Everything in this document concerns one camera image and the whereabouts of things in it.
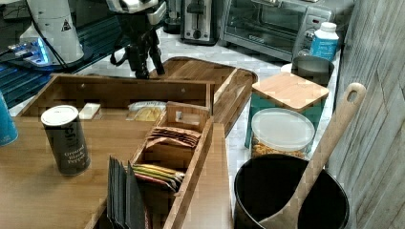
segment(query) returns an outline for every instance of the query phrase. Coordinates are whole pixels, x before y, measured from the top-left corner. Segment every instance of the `wooden spoon handle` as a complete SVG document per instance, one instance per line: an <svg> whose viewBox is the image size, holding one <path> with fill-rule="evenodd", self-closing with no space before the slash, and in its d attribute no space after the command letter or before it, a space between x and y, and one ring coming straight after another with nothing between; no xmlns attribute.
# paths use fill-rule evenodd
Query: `wooden spoon handle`
<svg viewBox="0 0 405 229"><path fill-rule="evenodd" d="M366 88L359 83L351 83L346 89L343 99L333 113L330 123L295 190L294 196L298 199L299 207L304 203L310 189L328 162L334 147L345 132L352 117L356 114L365 95Z"/></svg>

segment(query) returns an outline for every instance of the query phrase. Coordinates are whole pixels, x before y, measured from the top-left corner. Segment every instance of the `kitchen counter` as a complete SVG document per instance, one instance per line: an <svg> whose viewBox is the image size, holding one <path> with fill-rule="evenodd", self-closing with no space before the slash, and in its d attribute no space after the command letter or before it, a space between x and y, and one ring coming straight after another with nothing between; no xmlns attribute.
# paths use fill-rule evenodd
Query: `kitchen counter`
<svg viewBox="0 0 405 229"><path fill-rule="evenodd" d="M199 58L201 60L207 60L211 62L216 62L220 64L225 64L241 69L246 69L253 71L258 75L258 80L263 80L267 77L275 75L281 71L281 68L287 64L287 62L275 61L273 58L266 56L264 54L259 54L256 52L249 51L241 47L230 48L223 47L218 43L215 46L195 46L183 44L180 41L179 35L168 34L158 30L158 36L160 38L160 49L161 49L161 61L164 62L170 57L174 56L188 56ZM120 59L123 55L123 50L116 52L116 58ZM112 76L122 76L122 77L135 77L134 72L130 70L128 62L123 63L120 67L115 67L110 64L110 57L105 57L100 61L96 62L92 66L82 70L78 74L101 74L101 75L112 75ZM317 142L319 141L322 133L324 132L326 126L329 123L333 100L335 85L337 79L337 70L339 65L339 58L333 61L335 65L335 71L330 79L330 84L328 86L330 94L327 98L324 112L321 117L321 121L314 138L314 145L312 147L312 152L309 153L308 158L311 157L313 150L316 148ZM152 60L148 58L147 66L149 71L155 69ZM11 109L11 115L16 115L24 106L27 104L23 102ZM234 206L234 195L233 195L233 181L236 176L238 169L250 159L250 151L245 147L245 134L247 126L248 117L248 107L249 103L246 104L244 110L236 121L235 125L231 129L230 133L226 137L226 149L227 149L227 160L228 160L228 172L229 172L229 186L230 192L232 194L232 206Z"/></svg>

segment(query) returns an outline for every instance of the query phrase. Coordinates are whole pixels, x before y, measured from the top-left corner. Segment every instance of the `wooden wall panel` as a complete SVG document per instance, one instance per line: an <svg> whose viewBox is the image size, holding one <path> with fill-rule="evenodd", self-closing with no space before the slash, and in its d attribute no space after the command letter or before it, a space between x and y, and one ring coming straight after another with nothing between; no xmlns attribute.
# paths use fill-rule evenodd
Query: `wooden wall panel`
<svg viewBox="0 0 405 229"><path fill-rule="evenodd" d="M368 92L328 167L350 199L347 228L405 228L404 43L405 0L356 1L337 97L352 82Z"/></svg>

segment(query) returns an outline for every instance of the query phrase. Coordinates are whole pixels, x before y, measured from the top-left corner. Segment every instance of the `blue cup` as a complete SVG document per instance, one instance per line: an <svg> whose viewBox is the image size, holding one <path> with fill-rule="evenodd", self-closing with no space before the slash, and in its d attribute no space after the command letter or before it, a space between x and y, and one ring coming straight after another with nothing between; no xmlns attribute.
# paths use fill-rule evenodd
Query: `blue cup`
<svg viewBox="0 0 405 229"><path fill-rule="evenodd" d="M3 94L0 91L0 146L10 144L17 138L17 129L11 119Z"/></svg>

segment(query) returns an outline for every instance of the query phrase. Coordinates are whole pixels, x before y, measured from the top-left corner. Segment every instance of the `toaster oven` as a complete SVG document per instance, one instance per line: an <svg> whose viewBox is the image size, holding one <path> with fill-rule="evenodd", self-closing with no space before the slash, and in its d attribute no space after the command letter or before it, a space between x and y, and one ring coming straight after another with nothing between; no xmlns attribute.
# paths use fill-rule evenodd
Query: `toaster oven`
<svg viewBox="0 0 405 229"><path fill-rule="evenodd" d="M337 25L341 43L353 6L353 0L226 0L220 38L291 61L309 53L322 22Z"/></svg>

